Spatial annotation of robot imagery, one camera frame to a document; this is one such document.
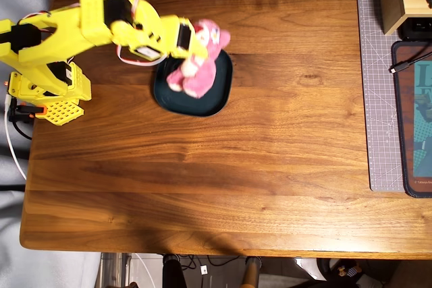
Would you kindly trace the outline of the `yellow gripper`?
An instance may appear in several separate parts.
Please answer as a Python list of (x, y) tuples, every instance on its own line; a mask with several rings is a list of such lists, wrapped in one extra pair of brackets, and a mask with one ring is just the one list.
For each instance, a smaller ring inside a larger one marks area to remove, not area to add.
[(189, 19), (160, 16), (145, 0), (139, 0), (136, 7), (127, 0), (111, 2), (123, 6), (111, 20), (112, 43), (117, 45), (119, 53), (127, 48), (139, 61), (207, 57), (207, 48), (196, 37)]

